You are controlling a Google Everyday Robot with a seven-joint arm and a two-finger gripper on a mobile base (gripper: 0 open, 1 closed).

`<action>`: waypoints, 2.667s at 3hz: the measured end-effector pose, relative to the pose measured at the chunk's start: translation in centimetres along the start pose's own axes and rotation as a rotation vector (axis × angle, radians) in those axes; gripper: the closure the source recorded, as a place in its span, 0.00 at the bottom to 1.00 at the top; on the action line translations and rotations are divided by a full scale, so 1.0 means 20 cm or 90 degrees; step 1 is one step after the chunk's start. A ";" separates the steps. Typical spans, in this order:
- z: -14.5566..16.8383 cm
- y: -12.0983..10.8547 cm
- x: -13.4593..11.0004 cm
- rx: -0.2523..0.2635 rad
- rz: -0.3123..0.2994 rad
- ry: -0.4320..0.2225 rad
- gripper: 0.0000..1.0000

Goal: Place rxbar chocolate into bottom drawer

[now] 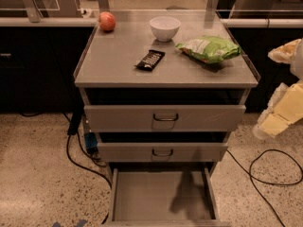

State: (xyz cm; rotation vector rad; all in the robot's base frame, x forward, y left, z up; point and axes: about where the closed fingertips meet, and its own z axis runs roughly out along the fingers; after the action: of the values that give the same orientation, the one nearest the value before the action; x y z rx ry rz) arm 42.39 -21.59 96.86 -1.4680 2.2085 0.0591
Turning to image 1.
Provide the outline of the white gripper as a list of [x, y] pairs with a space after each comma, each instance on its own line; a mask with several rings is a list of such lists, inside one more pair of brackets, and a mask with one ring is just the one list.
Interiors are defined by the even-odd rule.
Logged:
[[[278, 63], [290, 65], [290, 71], [303, 79], [303, 40], [296, 39], [268, 53]], [[258, 118], [253, 134], [260, 140], [276, 137], [303, 118], [303, 82], [291, 86], [281, 83], [271, 96], [268, 107]]]

